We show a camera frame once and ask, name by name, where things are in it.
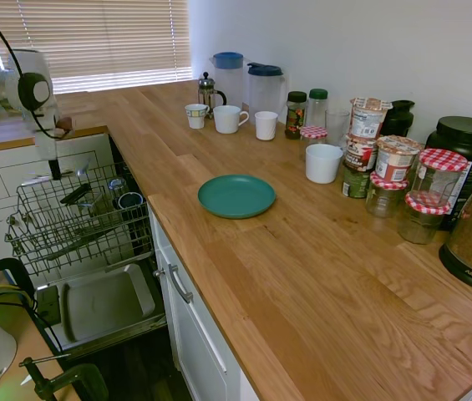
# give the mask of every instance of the window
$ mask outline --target window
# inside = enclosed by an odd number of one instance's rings
[[[187,0],[0,0],[0,29],[46,55],[56,93],[191,79]]]

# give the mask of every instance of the dishwasher rack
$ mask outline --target dishwasher rack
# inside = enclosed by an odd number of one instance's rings
[[[84,194],[64,204],[63,198],[79,188]],[[120,197],[129,192],[142,203],[120,206]],[[61,180],[33,180],[20,185],[17,196],[5,241],[29,274],[87,260],[120,266],[152,255],[146,201],[125,163],[63,175]]]

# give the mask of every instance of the plastic pitcher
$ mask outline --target plastic pitcher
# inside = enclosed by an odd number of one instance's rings
[[[280,67],[249,63],[249,114],[255,124],[258,111],[282,112],[287,97],[287,81]]]
[[[226,104],[243,107],[243,55],[217,53],[210,58],[216,68],[216,87],[226,96]]]

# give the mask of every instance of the white wall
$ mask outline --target white wall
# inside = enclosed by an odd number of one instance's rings
[[[236,51],[290,73],[291,89],[410,99],[410,136],[472,117],[472,0],[189,0],[194,76]]]

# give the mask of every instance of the french press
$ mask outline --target french press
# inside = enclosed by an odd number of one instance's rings
[[[214,85],[216,81],[208,78],[208,73],[204,73],[204,78],[199,79],[199,103],[210,106],[207,117],[213,119],[213,109],[216,106],[215,94],[219,94],[222,97],[222,105],[226,105],[226,96],[220,90],[216,90]]]

